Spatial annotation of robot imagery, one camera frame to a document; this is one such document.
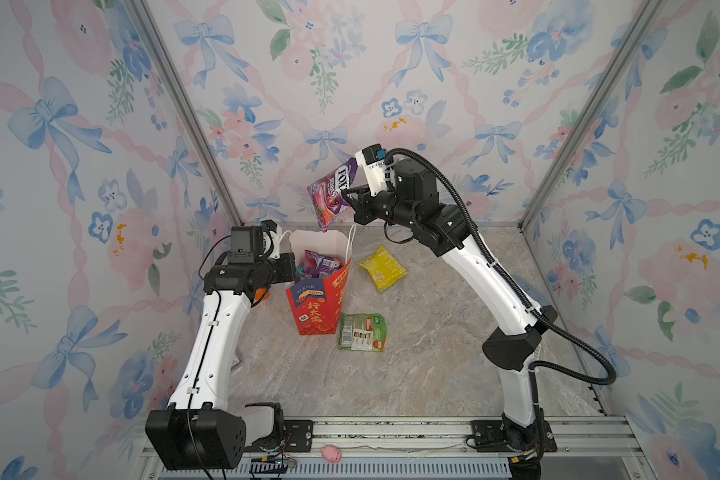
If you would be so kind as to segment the red paper gift bag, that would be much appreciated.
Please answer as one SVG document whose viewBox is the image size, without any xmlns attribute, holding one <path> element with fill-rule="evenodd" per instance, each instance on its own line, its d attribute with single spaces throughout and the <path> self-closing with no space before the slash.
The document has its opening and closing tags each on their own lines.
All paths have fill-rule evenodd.
<svg viewBox="0 0 720 480">
<path fill-rule="evenodd" d="M 330 256 L 340 263 L 331 276 L 302 278 L 286 290 L 288 302 L 301 336 L 334 334 L 342 313 L 349 280 L 356 226 L 340 230 L 296 230 L 289 237 L 297 266 L 306 265 L 308 251 Z"/>
</svg>

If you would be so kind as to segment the purple snack packet back side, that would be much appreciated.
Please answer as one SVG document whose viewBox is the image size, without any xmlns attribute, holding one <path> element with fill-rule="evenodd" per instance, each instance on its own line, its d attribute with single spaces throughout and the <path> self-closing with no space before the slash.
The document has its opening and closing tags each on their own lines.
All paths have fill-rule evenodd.
<svg viewBox="0 0 720 480">
<path fill-rule="evenodd" d="M 306 279 L 327 279 L 337 273 L 342 266 L 342 261 L 337 257 L 306 250 L 301 277 Z"/>
</svg>

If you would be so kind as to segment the small green snack packet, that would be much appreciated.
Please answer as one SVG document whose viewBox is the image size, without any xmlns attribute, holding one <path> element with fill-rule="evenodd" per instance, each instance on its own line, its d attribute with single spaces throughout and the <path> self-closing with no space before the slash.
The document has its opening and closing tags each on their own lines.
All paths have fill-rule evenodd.
<svg viewBox="0 0 720 480">
<path fill-rule="evenodd" d="M 340 350 L 374 353 L 385 350 L 387 325 L 379 314 L 342 314 L 338 332 Z"/>
</svg>

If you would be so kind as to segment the yellow snack packet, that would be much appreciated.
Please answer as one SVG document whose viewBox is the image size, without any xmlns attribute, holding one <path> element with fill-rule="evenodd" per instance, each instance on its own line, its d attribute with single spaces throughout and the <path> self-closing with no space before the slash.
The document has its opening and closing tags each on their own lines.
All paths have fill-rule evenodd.
<svg viewBox="0 0 720 480">
<path fill-rule="evenodd" d="M 379 292 L 389 289 L 407 274 L 407 269 L 384 246 L 379 247 L 373 255 L 360 261 L 358 266 L 369 273 Z"/>
</svg>

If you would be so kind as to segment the purple Fox's berries candy bag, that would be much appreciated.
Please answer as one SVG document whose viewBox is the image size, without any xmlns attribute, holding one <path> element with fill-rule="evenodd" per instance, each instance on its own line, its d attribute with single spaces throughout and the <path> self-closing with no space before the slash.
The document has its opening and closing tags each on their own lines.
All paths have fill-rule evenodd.
<svg viewBox="0 0 720 480">
<path fill-rule="evenodd" d="M 351 157 L 331 173 L 307 187 L 307 193 L 312 201 L 317 224 L 321 231 L 327 231 L 336 216 L 349 206 L 343 199 L 342 192 L 352 186 L 357 171 L 357 160 Z"/>
</svg>

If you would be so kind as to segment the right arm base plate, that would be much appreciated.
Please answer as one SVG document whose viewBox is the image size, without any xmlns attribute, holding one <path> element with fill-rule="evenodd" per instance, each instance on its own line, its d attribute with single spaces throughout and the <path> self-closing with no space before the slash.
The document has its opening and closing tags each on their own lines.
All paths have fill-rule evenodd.
<svg viewBox="0 0 720 480">
<path fill-rule="evenodd" d="M 558 446 L 550 424 L 544 420 L 543 427 L 538 423 L 529 427 L 520 427 L 504 418 L 498 420 L 472 420 L 469 422 L 471 434 L 468 444 L 481 453 L 527 454 L 539 444 L 540 434 L 544 435 L 544 452 L 557 452 Z"/>
</svg>

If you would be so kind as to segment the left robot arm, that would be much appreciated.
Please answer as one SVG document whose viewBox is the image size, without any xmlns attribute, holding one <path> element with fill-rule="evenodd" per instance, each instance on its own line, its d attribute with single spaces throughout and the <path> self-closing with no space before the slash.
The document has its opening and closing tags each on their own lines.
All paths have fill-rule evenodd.
<svg viewBox="0 0 720 480">
<path fill-rule="evenodd" d="M 250 448 L 280 449 L 285 420 L 277 402 L 232 412 L 228 383 L 237 343 L 255 294 L 294 280 L 294 256 L 222 256 L 202 279 L 205 297 L 198 334 L 184 373 L 165 408 L 150 411 L 145 432 L 169 471 L 232 470 Z"/>
</svg>

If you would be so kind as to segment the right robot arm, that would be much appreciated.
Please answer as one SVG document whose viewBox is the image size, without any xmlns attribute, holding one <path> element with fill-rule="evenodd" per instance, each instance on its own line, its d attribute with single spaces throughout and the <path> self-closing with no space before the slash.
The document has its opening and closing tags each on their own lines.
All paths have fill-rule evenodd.
<svg viewBox="0 0 720 480">
<path fill-rule="evenodd" d="M 472 288 L 497 322 L 483 353 L 499 371 L 503 442 L 541 454 L 547 435 L 530 365 L 547 328 L 542 308 L 493 256 L 458 190 L 434 165 L 413 152 L 395 161 L 368 149 L 355 159 L 367 183 L 341 192 L 355 222 L 408 228 Z"/>
</svg>

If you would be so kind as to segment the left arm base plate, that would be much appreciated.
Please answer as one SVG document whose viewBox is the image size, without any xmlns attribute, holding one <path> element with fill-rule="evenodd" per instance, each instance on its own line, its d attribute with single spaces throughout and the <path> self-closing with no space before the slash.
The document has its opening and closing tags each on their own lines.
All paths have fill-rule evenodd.
<svg viewBox="0 0 720 480">
<path fill-rule="evenodd" d="M 244 452 L 254 454 L 309 453 L 312 448 L 315 422 L 286 418 L 277 420 L 272 432 L 246 446 Z"/>
</svg>

